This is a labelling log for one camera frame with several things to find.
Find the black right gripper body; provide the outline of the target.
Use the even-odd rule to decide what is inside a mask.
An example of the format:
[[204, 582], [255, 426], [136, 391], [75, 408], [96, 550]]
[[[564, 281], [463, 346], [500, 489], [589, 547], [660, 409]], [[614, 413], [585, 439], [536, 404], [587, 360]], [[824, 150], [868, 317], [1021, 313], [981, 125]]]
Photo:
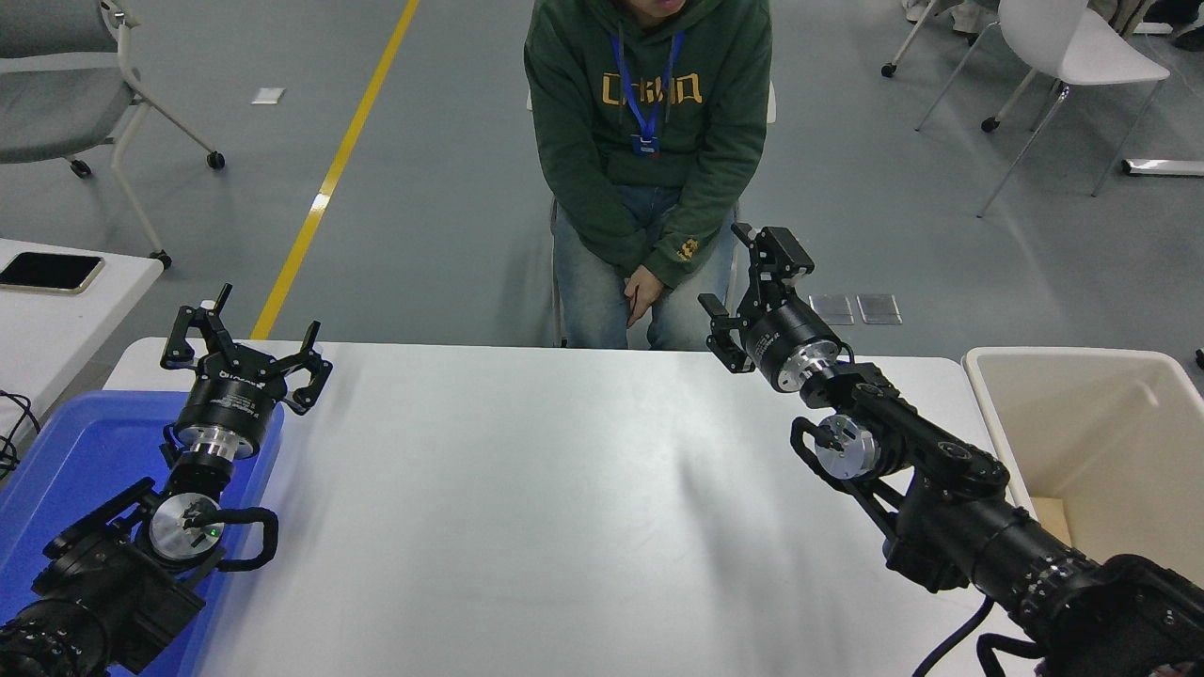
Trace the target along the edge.
[[750, 322], [743, 348], [778, 392], [799, 390], [813, 373], [838, 360], [838, 336], [797, 299]]

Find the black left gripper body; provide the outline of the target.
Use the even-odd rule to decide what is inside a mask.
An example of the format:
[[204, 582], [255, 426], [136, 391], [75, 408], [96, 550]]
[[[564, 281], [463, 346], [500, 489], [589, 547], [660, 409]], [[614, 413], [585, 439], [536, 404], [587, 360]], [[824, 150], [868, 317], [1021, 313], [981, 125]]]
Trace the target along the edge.
[[282, 373], [254, 369], [250, 376], [232, 372], [223, 363], [191, 366], [195, 382], [175, 423], [175, 437], [194, 441], [203, 429], [222, 428], [244, 441], [262, 441], [275, 408], [285, 394]]

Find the person's left hand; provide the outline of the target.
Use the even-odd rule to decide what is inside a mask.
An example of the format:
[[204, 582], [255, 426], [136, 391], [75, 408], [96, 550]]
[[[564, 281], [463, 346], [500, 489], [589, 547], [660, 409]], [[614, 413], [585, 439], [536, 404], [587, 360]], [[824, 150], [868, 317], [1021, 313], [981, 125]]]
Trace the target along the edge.
[[659, 279], [657, 275], [647, 266], [637, 266], [624, 287], [624, 296], [628, 302], [626, 326], [633, 326], [637, 320], [641, 320], [663, 292], [666, 292], [666, 284]]

